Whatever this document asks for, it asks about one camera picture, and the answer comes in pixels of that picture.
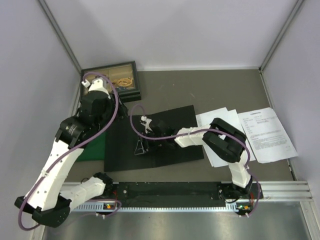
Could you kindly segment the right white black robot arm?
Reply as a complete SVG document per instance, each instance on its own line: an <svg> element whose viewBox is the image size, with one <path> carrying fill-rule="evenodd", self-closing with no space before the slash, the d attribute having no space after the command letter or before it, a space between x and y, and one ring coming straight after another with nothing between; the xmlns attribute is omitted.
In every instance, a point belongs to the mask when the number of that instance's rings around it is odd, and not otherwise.
<svg viewBox="0 0 320 240"><path fill-rule="evenodd" d="M147 143L164 145L172 149L195 146L207 146L222 161L226 162L231 173L231 185L234 194L245 198L252 191L253 177L249 173L250 151L246 145L246 135L221 118L214 118L211 123L200 127L173 129L161 120L154 120L143 115L140 124L144 132L139 132L133 120L130 125L140 138L143 151Z"/></svg>

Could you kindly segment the white folder black inside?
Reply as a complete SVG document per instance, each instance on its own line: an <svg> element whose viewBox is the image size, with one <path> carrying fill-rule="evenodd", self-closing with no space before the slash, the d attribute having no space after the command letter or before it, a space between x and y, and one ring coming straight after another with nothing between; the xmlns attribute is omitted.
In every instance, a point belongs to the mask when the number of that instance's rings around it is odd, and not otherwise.
<svg viewBox="0 0 320 240"><path fill-rule="evenodd" d="M147 117L152 120L162 120L174 130L197 126L193 105L153 113ZM148 150L142 155L135 155L137 141L138 135L132 129L128 117L115 120L105 131L104 171L150 169L204 158L201 146L176 149L160 148Z"/></svg>

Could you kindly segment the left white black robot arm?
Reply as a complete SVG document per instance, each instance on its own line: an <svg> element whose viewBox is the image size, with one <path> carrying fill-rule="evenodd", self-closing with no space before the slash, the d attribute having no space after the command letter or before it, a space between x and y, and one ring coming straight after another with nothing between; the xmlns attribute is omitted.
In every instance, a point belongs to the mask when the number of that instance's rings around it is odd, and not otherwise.
<svg viewBox="0 0 320 240"><path fill-rule="evenodd" d="M107 88L112 82L101 73L96 72L95 76L97 78L92 82L85 76L82 78L88 93L80 100L76 114L60 123L49 157L32 188L15 200L14 205L19 209L18 225L24 231L30 231L30 228L23 225L23 213L30 214L38 226L57 228L79 205L113 194L111 178L101 172L70 190L62 190L77 158L119 114L119 95L115 88L111 92Z"/></svg>

